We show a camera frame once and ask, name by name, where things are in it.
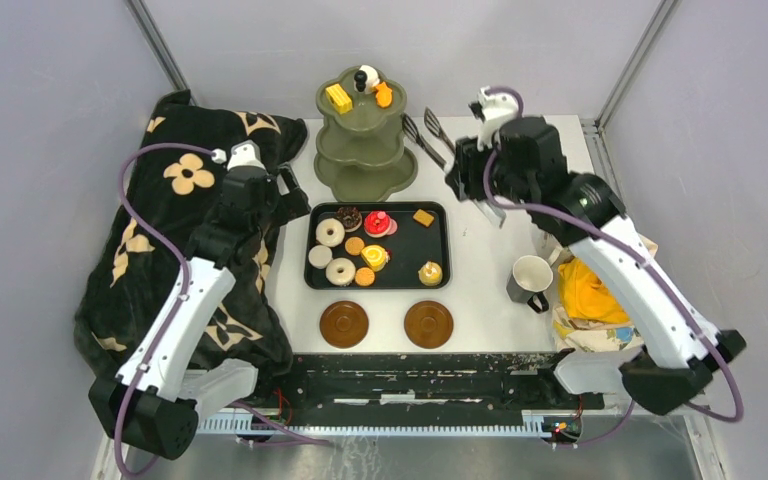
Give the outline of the yellow layered cake slice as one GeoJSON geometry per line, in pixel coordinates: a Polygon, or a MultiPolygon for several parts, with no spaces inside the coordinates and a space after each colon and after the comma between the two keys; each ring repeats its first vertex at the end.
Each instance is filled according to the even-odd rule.
{"type": "Polygon", "coordinates": [[[344,115],[353,109],[353,100],[350,94],[339,84],[334,83],[324,90],[326,100],[339,115],[344,115]]]}

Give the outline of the orange fish-shaped pastry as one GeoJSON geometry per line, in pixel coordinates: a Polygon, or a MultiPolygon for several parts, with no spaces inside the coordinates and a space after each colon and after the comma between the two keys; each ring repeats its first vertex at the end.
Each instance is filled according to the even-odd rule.
{"type": "Polygon", "coordinates": [[[376,105],[379,108],[389,108],[393,103],[393,90],[384,81],[381,81],[373,87],[376,105]]]}

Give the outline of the white cake block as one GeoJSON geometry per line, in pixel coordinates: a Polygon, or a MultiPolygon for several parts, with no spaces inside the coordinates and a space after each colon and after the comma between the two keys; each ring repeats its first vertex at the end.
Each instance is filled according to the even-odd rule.
{"type": "Polygon", "coordinates": [[[354,74],[354,81],[358,92],[369,94],[381,83],[381,77],[374,67],[361,65],[354,74]]]}

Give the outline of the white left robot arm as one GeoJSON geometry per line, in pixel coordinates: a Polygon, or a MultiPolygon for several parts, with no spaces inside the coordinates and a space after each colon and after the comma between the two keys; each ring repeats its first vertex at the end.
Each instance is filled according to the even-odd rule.
{"type": "Polygon", "coordinates": [[[198,377],[185,375],[209,320],[236,283],[234,270],[254,258],[268,231],[311,211],[292,170],[269,172],[251,141],[228,150],[178,147],[209,156],[227,173],[212,214],[183,250],[146,222],[128,199],[122,201],[137,224],[171,251],[179,273],[135,352],[112,378],[96,379],[89,391],[119,465],[124,463],[123,445],[175,460],[192,443],[202,418],[237,399],[254,407],[272,399],[274,379],[247,361],[227,359],[198,377]]]}

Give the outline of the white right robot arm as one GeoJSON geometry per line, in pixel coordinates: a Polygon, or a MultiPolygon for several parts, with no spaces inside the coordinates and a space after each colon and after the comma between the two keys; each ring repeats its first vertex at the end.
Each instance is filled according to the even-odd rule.
{"type": "Polygon", "coordinates": [[[735,411],[744,404],[730,363],[746,346],[735,330],[721,330],[699,313],[643,246],[618,195],[592,173],[571,171],[558,130],[524,112],[507,86],[482,87],[470,109],[475,136],[457,140],[446,175],[459,200],[500,210],[526,211],[604,283],[641,334],[630,357],[618,352],[566,353],[537,382],[540,400],[562,408],[582,393],[623,393],[656,415],[694,408],[721,373],[735,411]]]}

